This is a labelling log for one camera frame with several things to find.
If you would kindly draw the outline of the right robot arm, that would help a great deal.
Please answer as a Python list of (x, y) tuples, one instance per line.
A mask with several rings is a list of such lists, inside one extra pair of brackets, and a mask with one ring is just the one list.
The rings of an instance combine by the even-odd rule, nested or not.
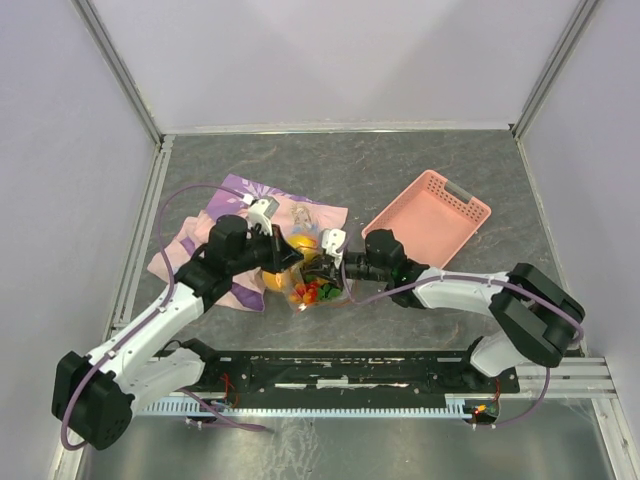
[(362, 252), (348, 250), (344, 231), (325, 231), (320, 254), (304, 272), (344, 291), (352, 280), (385, 283), (371, 302), (388, 297), (403, 308), (460, 310), (494, 319), (499, 331), (476, 340), (458, 368), (460, 382), (472, 391), (524, 362), (555, 368), (584, 337), (584, 308), (533, 265), (489, 274), (446, 271), (410, 259), (386, 229), (369, 232)]

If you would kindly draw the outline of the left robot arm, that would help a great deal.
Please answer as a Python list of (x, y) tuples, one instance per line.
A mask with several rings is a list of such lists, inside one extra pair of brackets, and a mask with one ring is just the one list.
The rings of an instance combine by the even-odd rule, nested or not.
[(264, 231), (240, 216), (221, 217), (142, 314), (89, 353), (71, 351), (58, 362), (52, 413), (61, 422), (62, 445), (70, 451), (85, 445), (104, 450), (155, 401), (191, 385), (215, 387), (221, 366), (201, 342), (152, 358), (226, 295), (235, 276), (255, 269), (282, 273), (303, 258), (277, 225)]

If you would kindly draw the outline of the clear zip top bag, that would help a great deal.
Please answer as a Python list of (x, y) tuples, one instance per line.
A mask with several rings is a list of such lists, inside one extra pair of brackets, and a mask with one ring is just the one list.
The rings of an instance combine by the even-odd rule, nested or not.
[[(309, 262), (305, 263), (302, 261), (285, 272), (290, 273), (291, 284), (285, 293), (280, 294), (284, 296), (288, 305), (296, 312), (303, 312), (308, 308), (319, 306), (341, 307), (349, 303), (349, 299), (342, 287), (335, 286), (326, 280), (309, 275)], [(320, 284), (319, 301), (317, 303), (312, 305), (297, 305), (289, 300), (289, 295), (292, 293), (296, 283), (311, 283), (312, 281)]]

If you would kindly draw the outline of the fake red cherry bunch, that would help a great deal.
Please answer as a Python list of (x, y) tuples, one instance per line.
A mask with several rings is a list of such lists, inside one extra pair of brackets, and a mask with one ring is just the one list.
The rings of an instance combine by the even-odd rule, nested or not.
[(311, 283), (296, 283), (289, 300), (297, 305), (312, 305), (319, 301), (320, 284), (316, 281)]

